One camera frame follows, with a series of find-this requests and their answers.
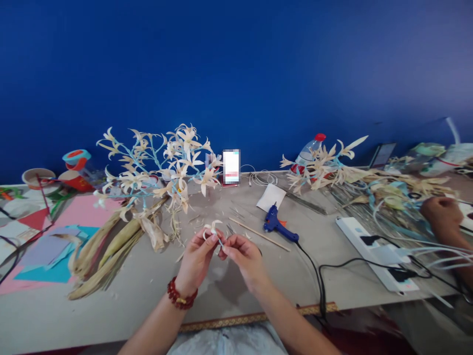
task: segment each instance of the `plastic bottle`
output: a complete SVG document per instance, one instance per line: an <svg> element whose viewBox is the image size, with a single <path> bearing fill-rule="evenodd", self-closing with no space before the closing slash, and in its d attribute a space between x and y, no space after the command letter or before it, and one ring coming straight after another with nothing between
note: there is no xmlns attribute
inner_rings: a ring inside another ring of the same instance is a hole
<svg viewBox="0 0 473 355"><path fill-rule="evenodd" d="M314 161L314 157L312 156L311 151L316 151L322 146L322 142L325 140L327 136L319 133L315 136L313 141L310 141L302 148L301 152L299 153L296 163L291 166L291 171L294 174L297 174L297 170L302 174L304 172L304 167Z"/></svg>

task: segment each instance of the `person's hand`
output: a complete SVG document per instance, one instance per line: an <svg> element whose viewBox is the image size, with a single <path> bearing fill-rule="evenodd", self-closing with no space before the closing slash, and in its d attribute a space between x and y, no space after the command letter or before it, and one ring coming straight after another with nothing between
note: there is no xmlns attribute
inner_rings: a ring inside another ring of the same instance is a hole
<svg viewBox="0 0 473 355"><path fill-rule="evenodd" d="M448 197L431 197L424 201L420 212L434 228L458 228L463 220L457 202Z"/></svg>
<svg viewBox="0 0 473 355"><path fill-rule="evenodd" d="M207 275L213 253L220 245L218 240L220 239L225 244L226 239L222 231L219 229L216 231L217 234L213 235L210 229L203 228L187 244L175 281L176 290L181 294L181 297L192 296L200 287Z"/></svg>
<svg viewBox="0 0 473 355"><path fill-rule="evenodd" d="M271 284L260 250L244 236L233 234L227 239L221 259L225 260L226 255L240 268L251 293L258 292Z"/></svg>

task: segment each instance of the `hot glue gun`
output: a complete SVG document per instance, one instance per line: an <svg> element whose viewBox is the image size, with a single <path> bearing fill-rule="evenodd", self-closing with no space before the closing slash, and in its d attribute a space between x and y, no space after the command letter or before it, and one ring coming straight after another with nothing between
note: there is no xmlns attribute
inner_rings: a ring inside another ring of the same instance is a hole
<svg viewBox="0 0 473 355"><path fill-rule="evenodd" d="M271 206L265 219L266 223L264 229L266 232L272 232L274 229L286 237L289 241L297 243L299 241L299 235L292 233L284 227L281 222L277 219L277 206L276 203Z"/></svg>

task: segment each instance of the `power strip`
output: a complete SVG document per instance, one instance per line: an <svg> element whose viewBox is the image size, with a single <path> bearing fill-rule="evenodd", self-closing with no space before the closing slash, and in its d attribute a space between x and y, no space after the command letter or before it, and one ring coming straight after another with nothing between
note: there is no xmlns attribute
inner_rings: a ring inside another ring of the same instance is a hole
<svg viewBox="0 0 473 355"><path fill-rule="evenodd" d="M348 240L353 244L356 250L360 253L363 259L375 262L377 264L386 265L386 266L393 266L399 267L399 264L387 264L382 258L380 257L383 255L387 250L387 246L381 246L379 243L374 242L373 245L368 246L365 242L360 238L361 236L370 236L365 228L353 217L337 217L336 223L340 227L343 233L345 233ZM392 254L395 255L395 246L390 247L393 251ZM410 262L408 257L398 259L406 262ZM403 282L398 282L393 275L389 272L388 269L368 264L369 267L374 271L376 276L381 280L381 282L386 286L386 288L391 292L408 292L408 291L418 291L419 286L417 286L414 281L411 279L405 280Z"/></svg>

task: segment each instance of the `red cup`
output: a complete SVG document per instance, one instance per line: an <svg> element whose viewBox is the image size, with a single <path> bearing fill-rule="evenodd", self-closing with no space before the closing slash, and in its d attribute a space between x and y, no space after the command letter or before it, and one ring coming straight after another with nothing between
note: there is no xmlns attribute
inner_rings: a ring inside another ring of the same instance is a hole
<svg viewBox="0 0 473 355"><path fill-rule="evenodd" d="M75 188L79 192L90 192L94 188L75 170L68 170L59 175L58 180Z"/></svg>

